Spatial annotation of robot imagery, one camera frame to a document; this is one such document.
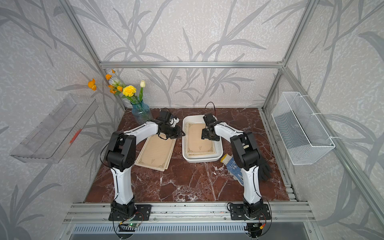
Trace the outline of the white plastic storage box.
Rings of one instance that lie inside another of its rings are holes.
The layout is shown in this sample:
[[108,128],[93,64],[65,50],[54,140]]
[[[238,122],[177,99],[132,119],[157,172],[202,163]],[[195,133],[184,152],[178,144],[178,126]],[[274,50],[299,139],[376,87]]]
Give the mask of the white plastic storage box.
[[221,158],[224,153],[222,139],[219,141],[210,141],[213,145],[213,153],[205,154],[193,154],[188,153],[188,127],[191,124],[202,124],[202,129],[206,127],[206,124],[203,120],[203,115],[193,115],[185,117],[183,120],[183,131],[186,135],[182,138],[182,148],[183,148],[183,157],[189,163],[206,163],[206,162],[215,162]]

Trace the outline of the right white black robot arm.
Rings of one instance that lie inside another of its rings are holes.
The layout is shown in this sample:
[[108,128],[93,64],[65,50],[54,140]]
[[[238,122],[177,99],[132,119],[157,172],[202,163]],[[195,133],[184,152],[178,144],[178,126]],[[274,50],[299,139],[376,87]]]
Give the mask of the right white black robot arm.
[[224,122],[215,121],[206,123],[206,127],[202,130],[202,139],[212,141],[225,139],[231,144],[234,161],[243,176],[244,210],[249,214],[261,211],[264,201],[259,187],[259,167],[263,156],[254,135],[232,128]]

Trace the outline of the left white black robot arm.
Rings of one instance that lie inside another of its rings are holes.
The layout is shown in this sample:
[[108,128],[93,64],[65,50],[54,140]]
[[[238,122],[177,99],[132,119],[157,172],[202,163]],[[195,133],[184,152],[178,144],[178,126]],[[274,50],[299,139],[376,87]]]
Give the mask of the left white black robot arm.
[[169,121],[160,119],[148,121],[128,131],[116,131],[106,145],[104,159],[111,169],[114,179],[115,197],[111,203],[113,210],[130,214],[136,210],[131,185],[131,170],[136,160],[136,146],[151,136],[164,134],[167,139],[185,136],[178,118]]

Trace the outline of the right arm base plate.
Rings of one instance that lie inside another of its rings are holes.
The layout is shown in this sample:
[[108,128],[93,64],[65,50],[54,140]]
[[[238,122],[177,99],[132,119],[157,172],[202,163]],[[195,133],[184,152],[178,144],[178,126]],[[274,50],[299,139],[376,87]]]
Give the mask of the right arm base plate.
[[252,215],[251,217],[246,216],[243,204],[227,203],[227,210],[231,214],[231,220],[233,221],[240,221],[240,220],[268,221],[272,219],[271,210],[268,204],[264,204],[261,210],[259,210],[256,213],[256,215]]

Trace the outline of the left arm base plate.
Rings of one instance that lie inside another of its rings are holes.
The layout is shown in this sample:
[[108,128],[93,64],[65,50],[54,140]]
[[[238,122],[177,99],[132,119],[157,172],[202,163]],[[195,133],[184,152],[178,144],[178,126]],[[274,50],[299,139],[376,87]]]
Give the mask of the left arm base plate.
[[109,215],[109,221],[133,220],[133,221],[148,221],[151,214],[152,205],[112,205],[112,210]]

